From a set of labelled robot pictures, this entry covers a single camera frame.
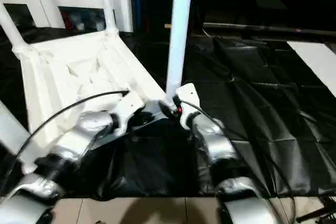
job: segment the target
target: black tarp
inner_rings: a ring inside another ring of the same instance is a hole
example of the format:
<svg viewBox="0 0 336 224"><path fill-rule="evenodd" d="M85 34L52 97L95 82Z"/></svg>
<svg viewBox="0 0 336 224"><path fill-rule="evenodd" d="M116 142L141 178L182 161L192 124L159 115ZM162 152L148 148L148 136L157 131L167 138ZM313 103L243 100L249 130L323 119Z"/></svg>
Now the black tarp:
<svg viewBox="0 0 336 224"><path fill-rule="evenodd" d="M26 38L68 35L38 29ZM168 40L121 37L164 88ZM0 45L2 59L14 57L8 43ZM224 122L269 195L334 195L336 98L285 42L189 38L183 81L194 83L202 108ZM178 123L161 120L90 153L71 196L212 195L195 146ZM261 150L279 165L292 192Z"/></svg>

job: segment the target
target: tiled floor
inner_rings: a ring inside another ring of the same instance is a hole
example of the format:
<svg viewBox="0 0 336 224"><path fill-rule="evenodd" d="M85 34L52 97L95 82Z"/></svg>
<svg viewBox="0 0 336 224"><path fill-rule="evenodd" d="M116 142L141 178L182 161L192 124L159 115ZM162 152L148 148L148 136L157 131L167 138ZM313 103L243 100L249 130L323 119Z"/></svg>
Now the tiled floor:
<svg viewBox="0 0 336 224"><path fill-rule="evenodd" d="M272 203L284 224L289 223L290 199L272 199ZM316 198L306 197L296 198L296 205L297 216L322 207ZM53 224L217 224L217 206L215 198L66 199L56 206Z"/></svg>

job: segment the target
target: white pole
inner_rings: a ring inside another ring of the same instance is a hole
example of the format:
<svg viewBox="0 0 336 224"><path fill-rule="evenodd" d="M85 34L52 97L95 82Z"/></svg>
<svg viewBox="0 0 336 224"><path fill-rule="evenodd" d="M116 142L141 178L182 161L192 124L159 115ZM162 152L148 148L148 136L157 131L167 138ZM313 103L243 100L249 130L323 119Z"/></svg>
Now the white pole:
<svg viewBox="0 0 336 224"><path fill-rule="evenodd" d="M17 30L3 3L0 3L0 25L5 31L10 43L12 43L14 52L18 48L28 47L28 44L22 39L21 34Z"/></svg>
<svg viewBox="0 0 336 224"><path fill-rule="evenodd" d="M172 30L166 84L168 99L171 99L175 95L175 90L181 86L190 1L173 0Z"/></svg>
<svg viewBox="0 0 336 224"><path fill-rule="evenodd" d="M6 106L1 103L1 101L0 125L0 143L2 143L12 154L16 154L29 137L29 133L16 120ZM42 154L42 149L35 144L35 142L32 142L27 146L20 156L20 160L24 164L22 169L25 174L34 171L36 168L34 161L38 157L41 157Z"/></svg>
<svg viewBox="0 0 336 224"><path fill-rule="evenodd" d="M116 21L114 19L112 0L103 0L103 5L104 5L106 30L111 31L117 30Z"/></svg>

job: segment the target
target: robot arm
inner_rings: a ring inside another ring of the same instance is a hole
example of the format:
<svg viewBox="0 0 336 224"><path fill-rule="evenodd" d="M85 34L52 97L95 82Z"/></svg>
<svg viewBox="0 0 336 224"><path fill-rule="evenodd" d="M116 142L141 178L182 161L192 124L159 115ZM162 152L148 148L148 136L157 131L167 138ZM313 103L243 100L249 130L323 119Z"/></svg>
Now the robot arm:
<svg viewBox="0 0 336 224"><path fill-rule="evenodd" d="M282 223L269 202L262 199L259 187L249 177L247 165L225 136L222 122L209 119L183 101L200 106L193 84L178 88L174 102L177 110L182 112L181 126L191 131L207 152L222 223Z"/></svg>
<svg viewBox="0 0 336 224"><path fill-rule="evenodd" d="M48 155L38 158L37 168L27 174L0 205L3 224L48 224L52 209L71 187L71 176L99 138L126 132L129 118L144 107L134 92L127 94L111 112L86 112L77 124L57 139Z"/></svg>
<svg viewBox="0 0 336 224"><path fill-rule="evenodd" d="M200 100L193 84L177 89L174 102L178 113L172 114L180 116L181 126L191 131L207 151L222 222L280 224L276 213L261 198L258 186L248 176L245 162L225 136L223 124L183 101L199 107ZM51 223L52 208L71 187L69 177L94 142L112 132L116 136L123 135L130 117L142 107L142 100L131 92L112 112L84 113L77 124L56 141L49 154L35 162L37 169L27 174L0 205L1 223Z"/></svg>

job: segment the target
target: wire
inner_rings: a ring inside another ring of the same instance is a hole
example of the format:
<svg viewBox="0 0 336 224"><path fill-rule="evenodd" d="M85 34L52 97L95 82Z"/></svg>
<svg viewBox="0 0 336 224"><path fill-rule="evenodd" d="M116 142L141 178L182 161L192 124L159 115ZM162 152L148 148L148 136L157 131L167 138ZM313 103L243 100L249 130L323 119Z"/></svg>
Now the wire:
<svg viewBox="0 0 336 224"><path fill-rule="evenodd" d="M1 189L0 189L0 196L1 195L4 195L4 192L5 192L5 189L6 189L6 185L9 181L9 178L14 170L14 167L16 165L16 162L18 160L18 158L20 157L21 153L25 150L25 148L28 146L28 144L31 142L31 140L33 139L33 137L38 133L40 132L49 122L51 122L53 119L55 119L56 117L58 117L59 115L61 115L62 113L84 103L84 102L87 102L89 100L92 100L92 99L95 99L95 98L98 98L98 97L102 97L102 96L105 96L105 95L110 95L110 94L122 94L122 95L126 95L128 94L129 91L127 90L123 90L123 91L110 91L110 92L105 92L105 93L101 93L101 94L95 94L95 95L92 95L90 97L87 97L87 98L84 98L80 101L77 101L67 107L65 107L64 109L61 109L60 111L58 111L57 113L55 113L54 115L52 115L51 117L49 117L44 123L42 123L36 130L33 131L33 133L26 139L26 141L23 143L23 145L21 146L21 148L18 150L18 152L14 155L14 159L13 159L13 162L12 164L10 165L9 169L7 170L7 173L5 175L5 178L2 182L2 185L1 185Z"/></svg>
<svg viewBox="0 0 336 224"><path fill-rule="evenodd" d="M197 111L199 111L199 112L201 112L203 115L205 115L211 122L213 122L215 125L217 125L219 128L220 128L220 130L222 131L222 133L225 135L225 129L227 130L227 131L230 131L230 132L232 132L232 133L234 133L235 135L237 135L237 136L239 136L239 137L242 137L242 138L244 138L245 140L247 140L248 142L249 142L249 140L248 139L246 139L243 135L241 135L241 134L239 134L238 132L236 132L236 131L234 131L234 130L231 130L231 129L228 129L228 128L223 128L221 125L220 125L220 123L218 123L215 119L213 119L207 112L205 112L204 110L202 110L200 107L198 107L198 106L196 106L196 105L194 105L194 104L192 104L192 103L190 103L190 102L187 102L187 101L183 101L183 100L179 100L179 102L181 102L181 103L185 103L185 104L188 104L189 106L191 106L191 107L193 107L193 108L195 108ZM280 176L280 178L281 178L281 180L283 181L283 183L285 184L285 186L287 187L287 189L288 189L288 191L289 191L289 194L290 194L290 199L291 199L291 201L292 201L292 218L291 218L291 220L290 220L290 224L294 224L294 223L296 223L296 202L295 202L295 199L294 199L294 197L292 196L292 188L291 188L291 186L289 185L289 182L287 181L287 179L286 179L286 177L284 176L284 174L282 173L282 171L281 171L281 168L278 166L278 164L261 148L261 146L259 146L260 147L260 150L261 150L261 152L262 152L262 154L264 155L264 157L266 158L266 159L268 159L271 163L272 163L272 165L273 165L273 167L277 170L277 172L278 172L278 174L279 174L279 176Z"/></svg>

